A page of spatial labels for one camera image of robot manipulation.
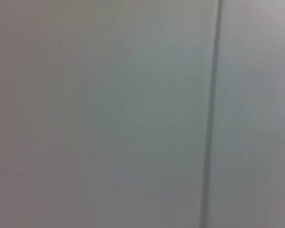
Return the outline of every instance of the white wall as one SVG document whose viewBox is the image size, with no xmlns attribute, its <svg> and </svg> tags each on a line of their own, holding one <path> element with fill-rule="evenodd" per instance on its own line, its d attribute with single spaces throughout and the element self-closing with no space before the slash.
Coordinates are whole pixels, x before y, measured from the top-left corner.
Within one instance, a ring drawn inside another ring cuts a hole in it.
<svg viewBox="0 0 285 228">
<path fill-rule="evenodd" d="M 285 228 L 285 0 L 225 0 L 210 228 Z"/>
<path fill-rule="evenodd" d="M 0 0 L 0 227 L 197 227 L 214 17 Z"/>
</svg>

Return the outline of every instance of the gray surface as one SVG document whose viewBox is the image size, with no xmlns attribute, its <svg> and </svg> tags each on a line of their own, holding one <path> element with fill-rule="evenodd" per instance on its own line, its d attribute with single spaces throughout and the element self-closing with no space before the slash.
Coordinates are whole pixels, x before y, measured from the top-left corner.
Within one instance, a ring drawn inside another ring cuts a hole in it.
<svg viewBox="0 0 285 228">
<path fill-rule="evenodd" d="M 0 0 L 0 227 L 192 228 L 213 0 Z"/>
<path fill-rule="evenodd" d="M 285 228 L 285 0 L 225 0 L 210 228 Z"/>
</svg>

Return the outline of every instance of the vertical line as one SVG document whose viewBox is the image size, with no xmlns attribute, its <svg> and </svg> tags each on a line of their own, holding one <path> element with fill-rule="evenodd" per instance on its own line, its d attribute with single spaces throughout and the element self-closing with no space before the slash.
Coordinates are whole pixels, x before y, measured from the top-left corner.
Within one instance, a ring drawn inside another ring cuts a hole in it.
<svg viewBox="0 0 285 228">
<path fill-rule="evenodd" d="M 216 89 L 217 71 L 218 71 L 219 38 L 220 38 L 220 29 L 221 29 L 222 5 L 223 5 L 223 0 L 218 0 L 212 66 L 211 66 L 199 228 L 208 228 L 208 219 L 209 219 L 209 187 L 210 187 L 211 150 L 212 150 L 211 146 L 212 146 L 212 137 L 213 137 L 215 89 Z"/>
</svg>

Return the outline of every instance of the white panel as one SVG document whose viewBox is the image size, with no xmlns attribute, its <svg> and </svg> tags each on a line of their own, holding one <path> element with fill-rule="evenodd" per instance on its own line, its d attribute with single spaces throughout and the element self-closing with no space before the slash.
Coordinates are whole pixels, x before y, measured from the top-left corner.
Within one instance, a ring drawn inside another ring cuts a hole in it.
<svg viewBox="0 0 285 228">
<path fill-rule="evenodd" d="M 0 227 L 197 227 L 214 17 L 0 0 Z"/>
<path fill-rule="evenodd" d="M 225 0 L 210 228 L 285 228 L 285 0 Z"/>
</svg>

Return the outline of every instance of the cabinet door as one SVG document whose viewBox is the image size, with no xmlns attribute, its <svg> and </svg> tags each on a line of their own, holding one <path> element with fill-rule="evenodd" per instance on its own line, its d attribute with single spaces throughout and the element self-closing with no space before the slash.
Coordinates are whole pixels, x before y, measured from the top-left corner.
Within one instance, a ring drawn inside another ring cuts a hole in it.
<svg viewBox="0 0 285 228">
<path fill-rule="evenodd" d="M 0 227 L 198 227 L 215 0 L 0 0 Z"/>
<path fill-rule="evenodd" d="M 285 228 L 285 0 L 225 0 L 211 228 Z"/>
</svg>

